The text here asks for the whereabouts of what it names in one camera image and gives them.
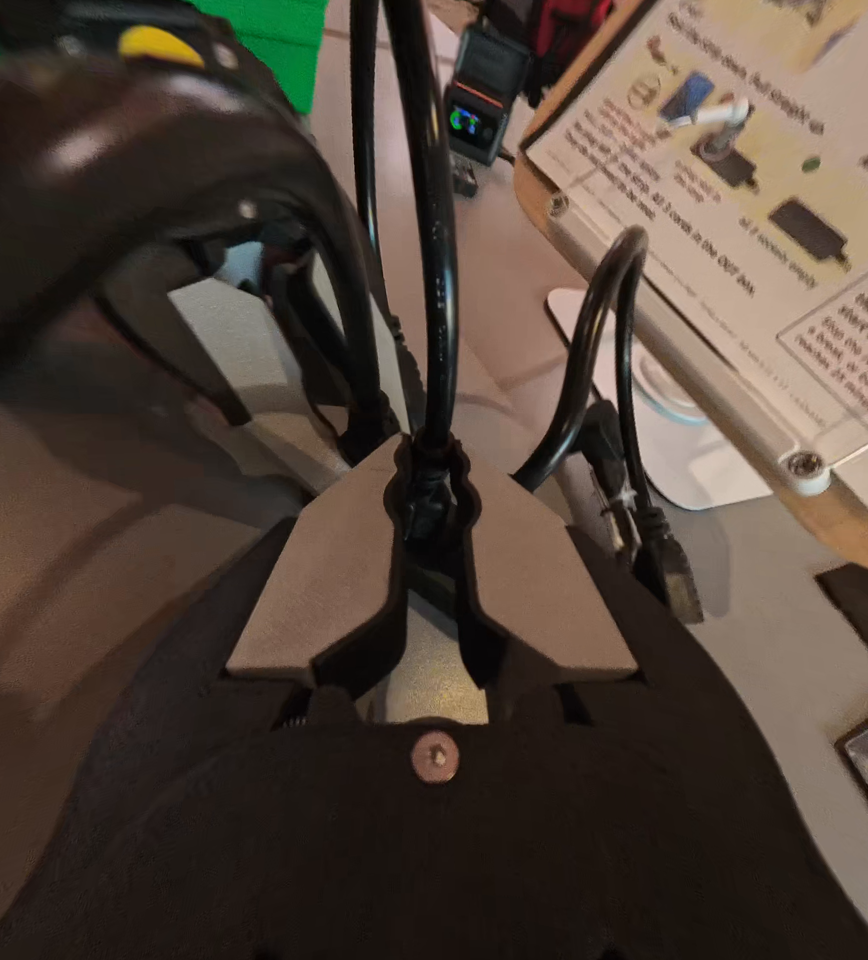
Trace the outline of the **green plastic crate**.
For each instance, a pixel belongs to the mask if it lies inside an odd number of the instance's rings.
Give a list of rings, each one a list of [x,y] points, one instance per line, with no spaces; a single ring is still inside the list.
[[[65,37],[95,49],[117,45],[119,26],[159,27],[176,36],[211,29],[272,72],[293,109],[310,113],[327,2],[0,2],[0,54],[54,48]]]

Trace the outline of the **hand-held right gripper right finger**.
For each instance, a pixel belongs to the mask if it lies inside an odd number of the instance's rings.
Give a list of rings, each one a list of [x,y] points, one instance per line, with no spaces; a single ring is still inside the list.
[[[565,522],[455,446],[457,630],[482,690],[614,681],[637,664]]]

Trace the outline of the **black charging case with display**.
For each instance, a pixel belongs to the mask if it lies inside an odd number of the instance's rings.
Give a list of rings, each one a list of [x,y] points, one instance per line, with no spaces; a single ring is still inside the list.
[[[485,167],[497,160],[530,60],[526,47],[484,21],[464,30],[443,97],[454,153]]]

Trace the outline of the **black power plug with cord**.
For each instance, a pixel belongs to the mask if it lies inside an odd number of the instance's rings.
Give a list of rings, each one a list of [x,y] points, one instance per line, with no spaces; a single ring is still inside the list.
[[[427,339],[426,406],[412,443],[407,541],[433,544],[451,510],[450,456],[460,346],[452,164],[436,58],[422,2],[386,1],[413,175]]]

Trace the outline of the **white stand base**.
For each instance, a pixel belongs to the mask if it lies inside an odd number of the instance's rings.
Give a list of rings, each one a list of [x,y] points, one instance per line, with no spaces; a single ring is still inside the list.
[[[637,340],[632,407],[644,472],[676,506],[705,511],[768,498],[772,491],[740,452]]]

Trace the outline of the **red and black bag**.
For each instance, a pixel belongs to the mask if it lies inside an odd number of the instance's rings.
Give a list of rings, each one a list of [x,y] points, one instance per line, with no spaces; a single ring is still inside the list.
[[[532,108],[601,29],[612,1],[542,1],[535,4],[528,39],[532,52],[524,95]]]

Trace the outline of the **black angled power plug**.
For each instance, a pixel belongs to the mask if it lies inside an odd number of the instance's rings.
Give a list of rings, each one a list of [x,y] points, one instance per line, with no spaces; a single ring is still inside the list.
[[[586,410],[575,449],[584,456],[592,481],[605,547],[620,568],[632,570],[641,546],[633,507],[635,494],[625,460],[620,425],[613,403],[596,399]]]

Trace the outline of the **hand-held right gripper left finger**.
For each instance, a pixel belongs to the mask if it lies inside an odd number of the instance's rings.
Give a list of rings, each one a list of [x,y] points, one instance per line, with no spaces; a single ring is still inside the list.
[[[388,439],[306,506],[225,665],[233,678],[360,698],[406,648],[412,442]]]

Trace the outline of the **large instruction sheet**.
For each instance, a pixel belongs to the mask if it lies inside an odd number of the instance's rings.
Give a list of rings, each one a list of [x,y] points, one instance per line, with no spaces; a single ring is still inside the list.
[[[868,2],[648,2],[523,143],[868,509]]]

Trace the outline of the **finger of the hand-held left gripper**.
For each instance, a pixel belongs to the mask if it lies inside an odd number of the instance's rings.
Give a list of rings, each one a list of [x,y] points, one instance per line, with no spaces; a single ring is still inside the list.
[[[401,392],[406,409],[406,432],[414,432],[414,357],[408,349],[400,319],[390,307],[385,310],[385,322],[392,335],[394,356],[400,378]]]
[[[192,394],[193,425],[242,474],[334,482],[348,466],[308,403],[290,341],[255,294],[260,261],[259,247],[234,247],[206,277],[181,247],[145,247],[99,284],[97,306]]]

